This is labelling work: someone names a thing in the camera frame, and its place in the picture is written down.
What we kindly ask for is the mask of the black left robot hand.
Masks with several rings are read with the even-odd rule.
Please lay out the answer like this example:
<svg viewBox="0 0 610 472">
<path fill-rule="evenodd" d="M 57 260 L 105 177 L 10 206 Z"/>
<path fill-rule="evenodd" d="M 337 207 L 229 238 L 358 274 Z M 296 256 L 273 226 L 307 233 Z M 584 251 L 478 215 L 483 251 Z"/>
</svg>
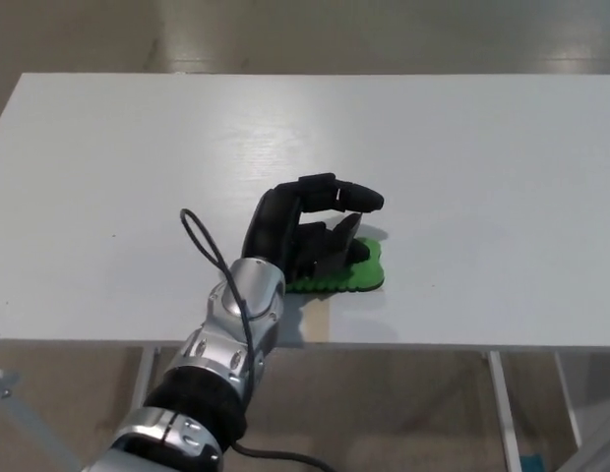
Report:
<svg viewBox="0 0 610 472">
<path fill-rule="evenodd" d="M 309 175 L 282 183 L 261 197 L 242 245 L 243 258 L 278 267 L 288 287 L 299 283 L 332 283 L 371 258 L 370 248 L 356 237 L 362 215 L 383 208 L 384 197 L 333 173 Z"/>
</svg>

